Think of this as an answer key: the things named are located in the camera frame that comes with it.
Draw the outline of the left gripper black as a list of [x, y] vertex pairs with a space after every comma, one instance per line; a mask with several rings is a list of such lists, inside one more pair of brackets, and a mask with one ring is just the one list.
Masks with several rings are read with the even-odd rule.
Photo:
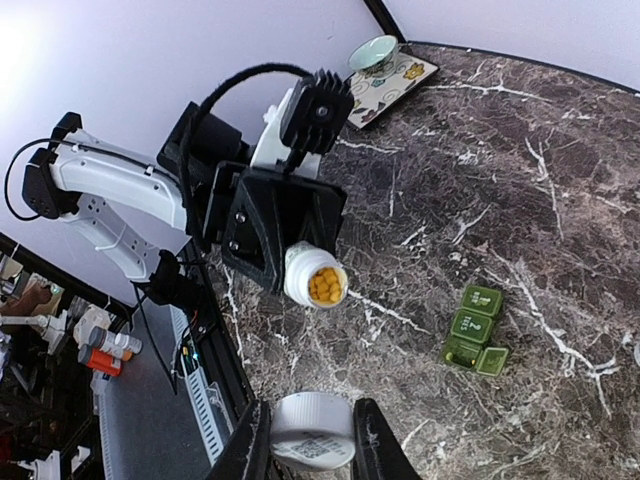
[[203, 237], [221, 245], [226, 266], [280, 295], [285, 248], [306, 241], [335, 254], [346, 200], [335, 185], [223, 161], [211, 187]]

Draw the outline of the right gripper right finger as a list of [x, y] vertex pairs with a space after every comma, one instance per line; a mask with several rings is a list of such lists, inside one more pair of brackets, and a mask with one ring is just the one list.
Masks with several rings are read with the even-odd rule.
[[352, 479], [421, 480], [373, 399], [357, 400], [353, 418], [356, 451]]

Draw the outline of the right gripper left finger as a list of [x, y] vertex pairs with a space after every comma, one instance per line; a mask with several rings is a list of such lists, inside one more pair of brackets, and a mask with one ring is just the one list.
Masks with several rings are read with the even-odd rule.
[[206, 480], [264, 480], [270, 457], [271, 410], [253, 400]]

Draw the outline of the white bottle cap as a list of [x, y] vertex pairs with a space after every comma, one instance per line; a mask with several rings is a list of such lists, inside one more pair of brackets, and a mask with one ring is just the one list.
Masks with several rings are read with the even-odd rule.
[[294, 393], [272, 411], [273, 456], [296, 470], [330, 471], [354, 458], [353, 410], [341, 396], [324, 392]]

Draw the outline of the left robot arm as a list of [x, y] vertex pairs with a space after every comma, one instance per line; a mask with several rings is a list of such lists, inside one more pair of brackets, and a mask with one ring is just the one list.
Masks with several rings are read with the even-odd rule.
[[348, 290], [335, 255], [346, 194], [317, 175], [340, 113], [324, 101], [286, 96], [264, 121], [250, 147], [233, 127], [205, 117], [190, 155], [204, 166], [205, 182], [186, 204], [175, 177], [90, 135], [71, 112], [33, 145], [22, 196], [35, 218], [74, 227], [157, 304], [193, 312], [203, 290], [175, 253], [146, 241], [116, 205], [185, 232], [203, 252], [218, 247], [228, 268], [270, 293], [334, 308]]

